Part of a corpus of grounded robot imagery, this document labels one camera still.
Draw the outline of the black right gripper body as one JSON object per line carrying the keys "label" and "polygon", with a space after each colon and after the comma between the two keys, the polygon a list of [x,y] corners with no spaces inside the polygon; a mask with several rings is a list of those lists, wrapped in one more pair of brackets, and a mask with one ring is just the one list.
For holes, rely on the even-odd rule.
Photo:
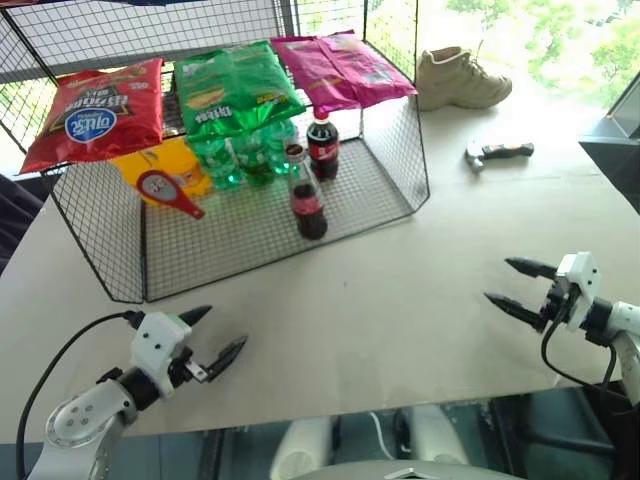
{"label": "black right gripper body", "polygon": [[549,322],[568,323],[574,304],[575,285],[566,279],[553,278],[534,322],[534,330],[542,333]]}

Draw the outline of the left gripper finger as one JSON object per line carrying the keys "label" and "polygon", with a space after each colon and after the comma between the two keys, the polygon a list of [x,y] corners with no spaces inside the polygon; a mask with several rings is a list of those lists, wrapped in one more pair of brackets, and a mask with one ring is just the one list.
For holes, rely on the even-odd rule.
{"label": "left gripper finger", "polygon": [[212,310],[211,305],[203,305],[183,312],[179,315],[179,319],[189,327],[195,326]]}
{"label": "left gripper finger", "polygon": [[218,354],[216,360],[206,368],[207,383],[215,380],[236,360],[248,338],[248,335],[242,335],[234,339]]}

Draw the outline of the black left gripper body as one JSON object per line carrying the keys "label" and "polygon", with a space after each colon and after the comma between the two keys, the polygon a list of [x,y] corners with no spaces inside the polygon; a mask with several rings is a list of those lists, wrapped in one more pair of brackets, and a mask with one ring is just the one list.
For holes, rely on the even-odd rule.
{"label": "black left gripper body", "polygon": [[207,381],[208,372],[203,366],[193,361],[192,356],[193,351],[185,346],[178,356],[171,360],[168,376],[175,389],[192,380],[198,383]]}

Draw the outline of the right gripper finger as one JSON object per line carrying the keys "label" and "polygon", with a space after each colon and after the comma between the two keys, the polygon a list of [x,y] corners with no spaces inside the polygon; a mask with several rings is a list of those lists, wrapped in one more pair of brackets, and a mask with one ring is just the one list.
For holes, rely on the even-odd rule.
{"label": "right gripper finger", "polygon": [[556,276],[557,268],[544,262],[525,257],[508,257],[505,262],[519,273],[532,277],[542,277],[553,280]]}
{"label": "right gripper finger", "polygon": [[534,330],[543,329],[543,323],[539,314],[525,308],[516,300],[497,293],[485,292],[484,296],[500,310],[509,316],[528,324]]}

